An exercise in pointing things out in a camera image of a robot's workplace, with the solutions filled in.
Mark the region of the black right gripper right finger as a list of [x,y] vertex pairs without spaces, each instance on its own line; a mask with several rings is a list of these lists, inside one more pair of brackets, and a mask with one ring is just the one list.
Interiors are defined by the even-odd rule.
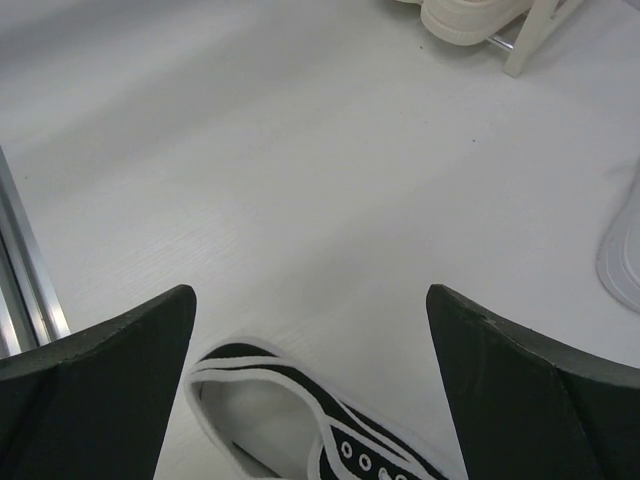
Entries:
[[639,371],[439,284],[426,311],[471,479],[636,479]]

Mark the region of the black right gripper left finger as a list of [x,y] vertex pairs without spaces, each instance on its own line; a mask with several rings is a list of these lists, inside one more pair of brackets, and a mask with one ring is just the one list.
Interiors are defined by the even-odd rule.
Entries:
[[2,478],[153,478],[196,306],[194,289],[178,285],[2,359]]

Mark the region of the black white sneaker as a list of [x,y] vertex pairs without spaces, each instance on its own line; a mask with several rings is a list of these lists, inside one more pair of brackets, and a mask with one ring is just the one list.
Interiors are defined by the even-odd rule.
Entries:
[[410,430],[264,340],[210,348],[185,377],[205,435],[239,479],[459,479]]

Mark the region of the beige lace sneaker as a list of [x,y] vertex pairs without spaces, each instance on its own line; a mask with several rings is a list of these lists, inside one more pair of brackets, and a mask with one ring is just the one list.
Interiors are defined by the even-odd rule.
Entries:
[[473,46],[526,13],[532,5],[531,0],[428,0],[421,4],[421,21],[444,42]]

